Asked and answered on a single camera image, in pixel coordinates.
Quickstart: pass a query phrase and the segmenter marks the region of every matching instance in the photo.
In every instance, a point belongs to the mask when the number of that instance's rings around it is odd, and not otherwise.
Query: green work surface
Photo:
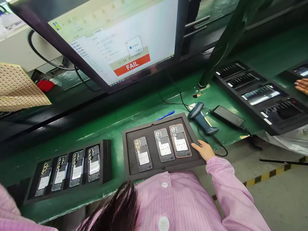
[[[293,28],[281,35],[271,38],[262,44],[254,46],[232,59],[241,59],[263,76],[279,82],[282,87],[293,91],[292,83],[281,80],[276,75],[283,70],[308,59],[308,25]],[[203,90],[197,99],[192,95],[197,92],[198,80],[202,73],[194,73],[182,81],[177,82],[183,91],[183,100],[186,104],[203,102],[205,107],[213,109],[221,105],[233,113],[244,118],[245,127],[251,132],[260,131],[261,128],[238,106],[218,85],[211,83]],[[302,93],[296,92],[302,100],[307,100]],[[180,103],[180,97],[174,86],[161,90],[161,95],[167,102]],[[21,208],[22,215],[38,223],[44,223],[58,216],[71,212],[84,205],[100,200],[110,192],[116,190],[125,181],[122,131],[157,120],[163,115],[175,110],[175,114],[185,112],[183,105],[166,105],[162,103],[158,92],[149,94],[133,103],[122,107],[106,116],[91,121],[79,128],[71,130],[61,136],[18,155],[12,156],[0,163],[0,182],[4,186],[12,185],[34,174],[36,164],[43,160],[65,154],[68,150],[99,143],[102,139],[111,140],[112,144],[112,180],[106,184],[89,187],[82,192],[70,192],[67,195],[49,200],[25,205]],[[212,126],[218,127],[216,137],[224,144],[230,145],[242,139],[246,134],[231,129],[219,120],[207,115]],[[201,139],[194,122],[191,126],[196,136]],[[207,139],[214,149],[218,146],[213,139]]]

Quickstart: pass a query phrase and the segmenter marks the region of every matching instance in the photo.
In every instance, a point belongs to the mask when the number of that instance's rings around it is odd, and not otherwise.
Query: barcode scanner
[[[216,132],[218,132],[218,128],[216,127],[211,127],[209,123],[207,122],[206,118],[202,114],[202,109],[203,109],[204,103],[199,102],[197,103],[193,109],[188,113],[188,118],[194,119],[200,127],[203,129],[203,131],[207,135],[213,135]]]

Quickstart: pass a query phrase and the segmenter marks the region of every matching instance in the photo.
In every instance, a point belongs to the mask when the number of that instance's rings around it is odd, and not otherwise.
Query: human hand
[[[192,143],[192,147],[200,153],[200,155],[205,161],[208,161],[209,159],[215,156],[215,153],[209,144],[201,140],[198,141],[201,147],[194,143]]]
[[[308,96],[308,79],[296,80],[295,88]]]

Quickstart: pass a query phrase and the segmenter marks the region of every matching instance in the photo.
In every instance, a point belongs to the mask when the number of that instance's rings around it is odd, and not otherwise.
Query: computer monitor
[[[8,4],[106,92],[180,59],[188,0],[11,0]]]

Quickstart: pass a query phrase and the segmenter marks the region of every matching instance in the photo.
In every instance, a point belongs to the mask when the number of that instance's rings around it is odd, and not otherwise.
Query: blue pen
[[[163,117],[159,118],[158,120],[161,120],[161,119],[163,119],[163,118],[166,118],[167,116],[172,115],[174,112],[175,112],[175,111],[169,112],[167,115],[164,115]]]

